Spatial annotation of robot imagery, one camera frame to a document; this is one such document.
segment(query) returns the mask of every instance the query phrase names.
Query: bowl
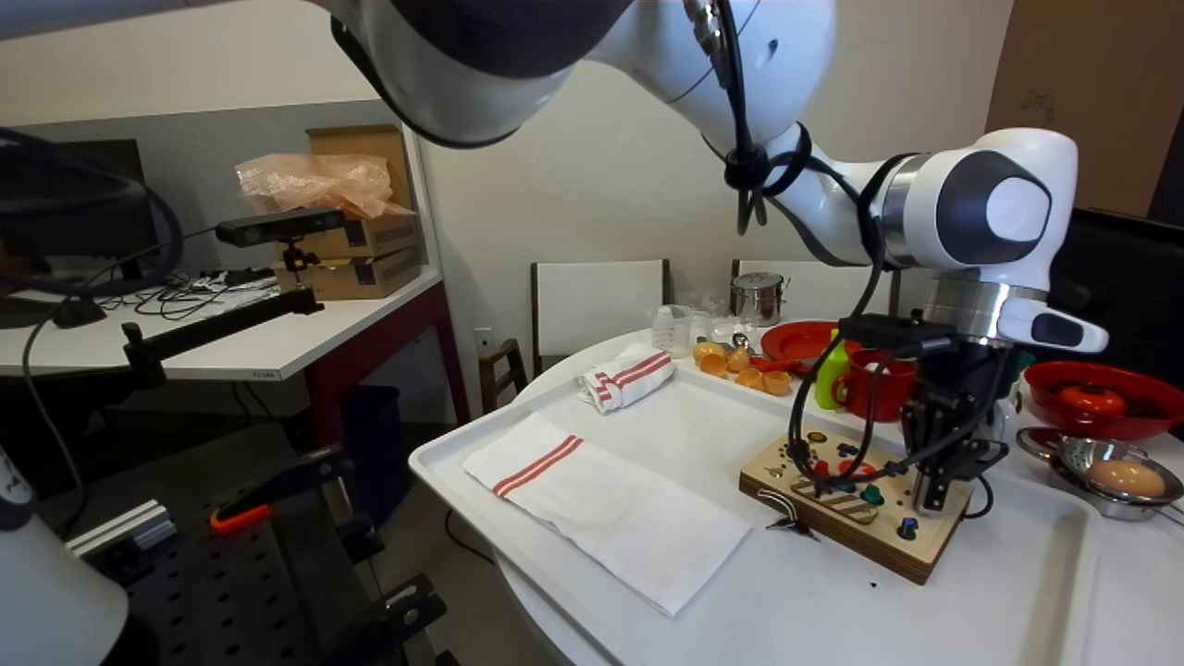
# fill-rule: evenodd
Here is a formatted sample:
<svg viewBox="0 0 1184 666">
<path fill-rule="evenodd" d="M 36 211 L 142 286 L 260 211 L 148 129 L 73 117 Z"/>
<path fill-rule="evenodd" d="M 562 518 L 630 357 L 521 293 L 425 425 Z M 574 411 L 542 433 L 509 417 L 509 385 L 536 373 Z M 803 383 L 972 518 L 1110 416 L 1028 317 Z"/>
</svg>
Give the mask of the bowl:
<svg viewBox="0 0 1184 666">
<path fill-rule="evenodd" d="M 773 326 L 763 336 L 763 357 L 767 367 L 789 372 L 789 373 L 810 373 L 810 367 L 819 362 L 819 357 L 825 351 L 830 336 L 832 336 L 836 322 L 789 322 L 789 326 Z"/>
<path fill-rule="evenodd" d="M 1175 518 L 1171 504 L 1184 496 L 1184 481 L 1162 462 L 1155 462 L 1144 449 L 1076 439 L 1055 428 L 1020 428 L 1017 443 L 1037 458 L 1043 458 L 1104 518 L 1112 518 L 1112 521 L 1148 521 L 1155 515 Z M 1100 469 L 1112 462 L 1136 468 L 1144 479 L 1155 479 L 1159 491 L 1148 496 L 1136 489 L 1104 486 Z"/>
<path fill-rule="evenodd" d="M 1184 422 L 1184 393 L 1104 362 L 1037 362 L 1026 372 L 1028 411 L 1070 436 L 1148 439 Z"/>
</svg>

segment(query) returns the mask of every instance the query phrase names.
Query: green item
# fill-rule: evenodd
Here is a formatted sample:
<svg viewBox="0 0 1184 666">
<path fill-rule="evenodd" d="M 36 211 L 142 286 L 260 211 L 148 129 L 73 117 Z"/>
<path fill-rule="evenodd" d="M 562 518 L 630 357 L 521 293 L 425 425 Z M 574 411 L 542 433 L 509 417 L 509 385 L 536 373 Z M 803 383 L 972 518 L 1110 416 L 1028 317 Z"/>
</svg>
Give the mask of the green item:
<svg viewBox="0 0 1184 666">
<path fill-rule="evenodd" d="M 830 357 L 825 357 L 825 362 L 822 362 L 822 372 L 819 372 L 819 378 L 814 378 L 814 402 L 819 409 L 825 409 L 825 411 L 836 411 L 838 409 L 838 400 L 836 400 L 836 388 L 838 388 L 838 383 L 843 383 L 843 373 L 847 373 L 847 346 L 838 346 L 838 348 L 832 348 Z"/>
<path fill-rule="evenodd" d="M 857 491 L 867 508 L 884 508 L 884 491 L 875 486 Z"/>
</svg>

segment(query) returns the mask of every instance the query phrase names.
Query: red stripe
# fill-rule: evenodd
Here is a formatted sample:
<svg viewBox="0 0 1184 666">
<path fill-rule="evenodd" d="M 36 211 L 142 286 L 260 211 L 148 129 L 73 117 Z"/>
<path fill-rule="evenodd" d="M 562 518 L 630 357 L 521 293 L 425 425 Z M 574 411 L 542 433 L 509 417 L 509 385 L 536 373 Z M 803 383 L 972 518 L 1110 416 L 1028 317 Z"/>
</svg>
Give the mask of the red stripe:
<svg viewBox="0 0 1184 666">
<path fill-rule="evenodd" d="M 624 385 L 632 385 L 632 383 L 639 383 L 639 378 L 646 378 L 646 373 L 656 373 L 663 367 L 668 367 L 668 358 L 663 358 L 657 367 L 646 367 L 642 373 L 630 373 L 624 383 L 618 383 L 618 388 L 624 388 Z"/>
<path fill-rule="evenodd" d="M 636 373 L 636 372 L 642 372 L 642 367 L 651 367 L 651 362 L 663 362 L 663 358 L 666 358 L 666 357 L 646 357 L 646 358 L 624 367 L 620 373 L 614 373 L 611 383 L 620 383 L 620 378 L 630 378 L 630 373 Z"/>
<path fill-rule="evenodd" d="M 533 479 L 541 479 L 542 469 L 550 469 L 558 458 L 565 458 L 568 453 L 576 453 L 583 439 L 579 436 L 565 436 L 562 443 L 554 443 L 547 455 L 541 455 L 536 462 L 521 468 L 517 475 L 504 479 L 500 486 L 491 486 L 491 496 L 508 501 L 513 489 L 529 486 Z"/>
</svg>

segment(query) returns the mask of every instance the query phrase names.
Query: tray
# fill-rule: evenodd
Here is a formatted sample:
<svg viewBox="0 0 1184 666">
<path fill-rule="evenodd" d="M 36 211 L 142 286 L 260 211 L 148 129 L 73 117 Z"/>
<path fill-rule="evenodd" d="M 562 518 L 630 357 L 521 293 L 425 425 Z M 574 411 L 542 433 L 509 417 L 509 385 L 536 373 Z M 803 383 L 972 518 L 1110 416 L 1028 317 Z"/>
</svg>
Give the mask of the tray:
<svg viewBox="0 0 1184 666">
<path fill-rule="evenodd" d="M 666 619 L 466 479 L 463 458 L 525 416 L 694 489 L 756 532 Z M 412 469 L 618 664 L 1080 664 L 1100 528 L 1086 504 L 994 475 L 994 512 L 958 528 L 921 589 L 832 539 L 763 528 L 777 515 L 739 491 L 739 469 L 785 439 L 785 416 L 789 400 L 681 362 L 663 393 L 611 417 L 574 385 L 542 388 L 419 449 Z"/>
</svg>

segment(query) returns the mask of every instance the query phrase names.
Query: circuit board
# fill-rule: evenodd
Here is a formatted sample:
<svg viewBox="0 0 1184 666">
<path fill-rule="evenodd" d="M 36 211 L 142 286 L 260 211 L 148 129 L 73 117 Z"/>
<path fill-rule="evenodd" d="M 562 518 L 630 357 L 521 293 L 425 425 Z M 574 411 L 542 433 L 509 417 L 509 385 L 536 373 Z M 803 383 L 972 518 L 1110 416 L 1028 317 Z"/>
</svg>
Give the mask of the circuit board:
<svg viewBox="0 0 1184 666">
<path fill-rule="evenodd" d="M 850 468 L 850 436 L 825 428 L 805 433 L 814 468 L 832 475 Z M 880 469 L 884 455 L 869 453 L 862 469 Z M 785 443 L 767 449 L 739 469 L 739 489 L 769 508 L 793 504 L 799 521 L 836 543 L 926 586 L 935 569 L 942 547 L 949 543 L 961 512 L 968 504 L 968 486 L 949 486 L 946 508 L 941 515 L 914 512 L 914 469 L 898 479 L 854 481 L 843 491 L 814 491 L 814 481 L 794 469 Z"/>
</svg>

